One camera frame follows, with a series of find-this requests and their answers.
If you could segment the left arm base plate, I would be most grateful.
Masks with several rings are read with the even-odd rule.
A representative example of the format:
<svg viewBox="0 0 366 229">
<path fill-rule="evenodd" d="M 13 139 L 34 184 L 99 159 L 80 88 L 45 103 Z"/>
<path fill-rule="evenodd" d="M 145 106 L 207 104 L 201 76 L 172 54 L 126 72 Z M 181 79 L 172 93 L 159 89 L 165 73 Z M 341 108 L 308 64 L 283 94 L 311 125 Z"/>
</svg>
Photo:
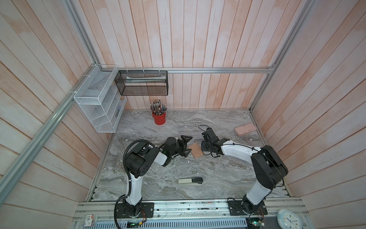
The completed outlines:
<svg viewBox="0 0 366 229">
<path fill-rule="evenodd" d="M 123 201 L 118 203 L 114 211 L 116 219 L 132 219 L 132 218 L 152 218 L 154 212 L 153 202 L 142 202 L 137 205 L 130 205 L 128 202 Z"/>
</svg>

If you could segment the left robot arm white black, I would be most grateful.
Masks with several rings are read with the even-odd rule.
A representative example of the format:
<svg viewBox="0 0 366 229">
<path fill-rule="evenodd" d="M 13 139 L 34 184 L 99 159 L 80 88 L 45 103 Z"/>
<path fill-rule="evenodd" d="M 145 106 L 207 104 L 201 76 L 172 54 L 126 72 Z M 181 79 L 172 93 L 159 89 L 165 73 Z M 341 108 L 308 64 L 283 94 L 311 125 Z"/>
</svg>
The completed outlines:
<svg viewBox="0 0 366 229">
<path fill-rule="evenodd" d="M 153 163 L 166 167 L 176 156 L 187 157 L 191 152 L 188 142 L 193 138 L 182 135 L 180 138 L 168 137 L 166 141 L 156 146 L 152 142 L 139 139 L 133 141 L 125 150 L 123 167 L 128 176 L 126 202 L 136 207 L 142 200 L 143 176 Z"/>
</svg>

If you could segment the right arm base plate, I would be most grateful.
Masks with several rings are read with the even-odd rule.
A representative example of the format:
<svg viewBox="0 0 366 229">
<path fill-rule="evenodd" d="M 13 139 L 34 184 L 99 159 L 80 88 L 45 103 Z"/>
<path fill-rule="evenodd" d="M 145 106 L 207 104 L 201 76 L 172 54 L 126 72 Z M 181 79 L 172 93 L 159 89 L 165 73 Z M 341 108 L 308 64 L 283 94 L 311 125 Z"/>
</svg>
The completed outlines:
<svg viewBox="0 0 366 229">
<path fill-rule="evenodd" d="M 262 200 L 258 205 L 253 205 L 248 200 L 235 200 L 233 198 L 227 199 L 227 204 L 231 216 L 243 215 L 267 215 L 268 211 Z"/>
</svg>

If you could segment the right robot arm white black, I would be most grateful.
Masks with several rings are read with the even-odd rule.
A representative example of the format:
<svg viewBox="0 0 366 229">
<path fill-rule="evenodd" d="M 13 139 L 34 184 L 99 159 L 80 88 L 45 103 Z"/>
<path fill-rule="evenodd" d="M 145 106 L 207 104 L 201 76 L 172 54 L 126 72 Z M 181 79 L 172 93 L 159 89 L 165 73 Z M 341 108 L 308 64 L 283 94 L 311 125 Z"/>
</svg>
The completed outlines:
<svg viewBox="0 0 366 229">
<path fill-rule="evenodd" d="M 213 129 L 203 131 L 201 143 L 203 152 L 215 153 L 217 156 L 232 156 L 250 163 L 254 168 L 256 182 L 243 197 L 243 210 L 252 213 L 272 192 L 277 184 L 284 180 L 288 168 L 276 151 L 269 145 L 250 147 L 235 143 L 228 138 L 219 139 Z"/>
</svg>

